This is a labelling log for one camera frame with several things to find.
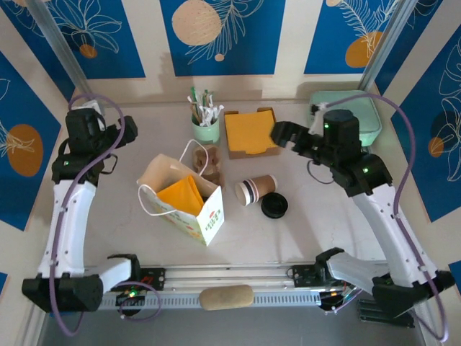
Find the brown paper coffee cup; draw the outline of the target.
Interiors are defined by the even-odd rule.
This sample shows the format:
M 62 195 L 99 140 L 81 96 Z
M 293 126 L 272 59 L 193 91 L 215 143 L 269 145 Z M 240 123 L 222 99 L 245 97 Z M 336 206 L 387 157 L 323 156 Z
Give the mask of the brown paper coffee cup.
M 251 180 L 255 187 L 257 201 L 277 189 L 277 179 L 273 174 L 255 177 Z

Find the brown pulp cup carrier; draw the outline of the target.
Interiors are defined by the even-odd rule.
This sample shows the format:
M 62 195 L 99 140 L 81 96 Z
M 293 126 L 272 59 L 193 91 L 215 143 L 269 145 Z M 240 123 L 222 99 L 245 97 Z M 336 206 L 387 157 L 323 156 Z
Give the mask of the brown pulp cup carrier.
M 225 179 L 222 170 L 222 155 L 218 146 L 208 144 L 204 148 L 197 146 L 192 152 L 192 166 L 196 173 L 215 185 L 225 189 Z

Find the yellow paper napkin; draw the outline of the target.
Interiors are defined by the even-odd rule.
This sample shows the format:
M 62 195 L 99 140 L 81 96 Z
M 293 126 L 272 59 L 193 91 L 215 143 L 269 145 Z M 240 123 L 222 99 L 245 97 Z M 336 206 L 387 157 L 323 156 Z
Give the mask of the yellow paper napkin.
M 157 196 L 174 209 L 193 216 L 198 216 L 204 206 L 204 201 L 192 175 L 168 186 L 158 192 Z

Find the white paper takeout bag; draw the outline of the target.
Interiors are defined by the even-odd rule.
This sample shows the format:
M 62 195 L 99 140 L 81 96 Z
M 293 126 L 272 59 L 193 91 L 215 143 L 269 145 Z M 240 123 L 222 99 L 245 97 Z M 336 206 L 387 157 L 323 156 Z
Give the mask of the white paper takeout bag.
M 200 173 L 196 173 L 182 163 L 187 150 L 188 148 L 183 150 L 179 159 L 159 154 L 150 162 L 137 181 L 138 200 L 146 214 L 155 218 L 164 218 L 207 246 L 224 223 L 222 188 L 201 176 L 204 169 Z M 158 192 L 188 175 L 194 177 L 204 201 L 204 206 L 198 216 L 176 210 L 169 204 L 162 202 L 157 196 Z

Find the mint green zip case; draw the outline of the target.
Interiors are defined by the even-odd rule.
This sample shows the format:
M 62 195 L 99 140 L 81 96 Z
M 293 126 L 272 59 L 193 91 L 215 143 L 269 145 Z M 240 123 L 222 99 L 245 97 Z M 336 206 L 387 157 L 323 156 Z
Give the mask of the mint green zip case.
M 319 91 L 312 94 L 309 104 L 310 113 L 308 115 L 308 128 L 313 130 L 312 134 L 323 134 L 320 121 L 315 119 L 315 113 L 319 105 L 336 102 L 356 94 L 364 94 L 364 92 L 360 90 Z M 344 102 L 331 109 L 350 110 L 359 120 L 359 139 L 363 147 L 371 146 L 382 130 L 382 124 L 375 104 L 369 97 L 360 97 L 352 101 Z

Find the mint green utensil cup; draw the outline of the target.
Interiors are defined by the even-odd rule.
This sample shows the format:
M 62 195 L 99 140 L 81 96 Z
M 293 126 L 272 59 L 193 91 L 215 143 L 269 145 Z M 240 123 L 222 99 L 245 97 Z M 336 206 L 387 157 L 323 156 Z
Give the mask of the mint green utensil cup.
M 218 144 L 220 142 L 220 120 L 210 126 L 199 126 L 197 119 L 192 115 L 192 130 L 194 139 L 201 144 Z

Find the black controller board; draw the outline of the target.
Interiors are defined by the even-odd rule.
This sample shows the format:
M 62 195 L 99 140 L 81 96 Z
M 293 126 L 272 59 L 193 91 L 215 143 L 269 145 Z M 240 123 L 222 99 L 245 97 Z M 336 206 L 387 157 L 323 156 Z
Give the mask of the black controller board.
M 126 290 L 116 297 L 116 307 L 124 309 L 130 307 L 141 307 L 145 305 L 145 296 L 138 290 Z
M 335 311 L 342 307 L 350 298 L 353 290 L 335 290 L 320 293 L 321 305 L 320 308 L 324 311 Z

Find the beige foam pad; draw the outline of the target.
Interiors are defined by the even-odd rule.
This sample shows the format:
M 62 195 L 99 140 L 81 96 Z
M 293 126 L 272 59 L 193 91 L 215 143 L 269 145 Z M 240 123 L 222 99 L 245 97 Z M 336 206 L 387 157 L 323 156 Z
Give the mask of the beige foam pad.
M 199 302 L 206 311 L 239 309 L 253 304 L 254 291 L 249 285 L 208 288 L 200 293 Z

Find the black ribbed bars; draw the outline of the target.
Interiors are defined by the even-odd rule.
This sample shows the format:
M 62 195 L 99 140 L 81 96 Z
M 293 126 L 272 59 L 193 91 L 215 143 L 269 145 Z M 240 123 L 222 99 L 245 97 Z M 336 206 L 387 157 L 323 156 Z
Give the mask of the black ribbed bars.
M 374 322 L 379 324 L 389 324 L 396 327 L 413 329 L 414 319 L 409 313 L 404 313 L 399 317 L 389 317 L 374 301 L 359 299 L 357 303 L 359 319 L 361 321 Z

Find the aluminium back frame rail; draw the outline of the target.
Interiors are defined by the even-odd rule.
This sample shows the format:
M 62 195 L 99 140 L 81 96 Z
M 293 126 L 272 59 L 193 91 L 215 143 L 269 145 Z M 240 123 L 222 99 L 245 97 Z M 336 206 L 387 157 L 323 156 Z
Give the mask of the aluminium back frame rail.
M 275 104 L 302 104 L 308 105 L 309 99 L 258 99 L 258 100 L 223 100 L 218 101 L 219 105 L 227 106 L 242 106 L 242 105 L 275 105 Z M 117 103 L 120 108 L 134 108 L 134 107 L 169 107 L 169 106 L 185 106 L 190 105 L 188 101 L 183 102 L 121 102 Z

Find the aluminium frame post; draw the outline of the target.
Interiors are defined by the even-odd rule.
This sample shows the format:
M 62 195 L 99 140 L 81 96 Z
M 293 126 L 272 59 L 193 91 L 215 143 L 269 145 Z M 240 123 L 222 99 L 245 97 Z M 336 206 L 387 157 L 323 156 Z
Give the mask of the aluminium frame post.
M 75 87 L 80 93 L 92 93 L 79 62 L 45 3 L 42 0 L 24 0 L 24 2 Z
M 382 65 L 389 56 L 396 40 L 406 25 L 408 18 L 413 11 L 418 0 L 399 0 L 397 7 L 389 19 L 375 52 L 373 53 L 362 78 L 359 82 L 358 90 L 369 91 L 380 72 Z

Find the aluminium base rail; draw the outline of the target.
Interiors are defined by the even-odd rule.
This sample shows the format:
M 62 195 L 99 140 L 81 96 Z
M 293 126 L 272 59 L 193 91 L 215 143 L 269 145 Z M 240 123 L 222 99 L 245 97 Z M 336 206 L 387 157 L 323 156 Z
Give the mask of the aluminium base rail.
M 206 288 L 249 285 L 254 290 L 292 290 L 301 278 L 297 263 L 221 265 L 144 265 L 141 277 L 163 292 L 200 292 Z

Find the aluminium side rail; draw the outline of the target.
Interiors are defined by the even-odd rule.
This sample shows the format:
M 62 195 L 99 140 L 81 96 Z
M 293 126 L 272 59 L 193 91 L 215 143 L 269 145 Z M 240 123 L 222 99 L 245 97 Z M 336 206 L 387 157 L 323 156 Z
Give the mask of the aluminium side rail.
M 415 315 L 414 320 L 415 324 L 421 330 L 421 338 L 422 338 L 422 345 L 423 346 L 440 346 L 440 343 L 431 335 L 430 332 L 424 328 L 421 320 L 425 322 L 430 329 L 437 332 L 439 330 L 438 327 L 438 319 L 437 316 L 434 314 L 432 307 L 426 302 L 417 305 L 414 308 Z

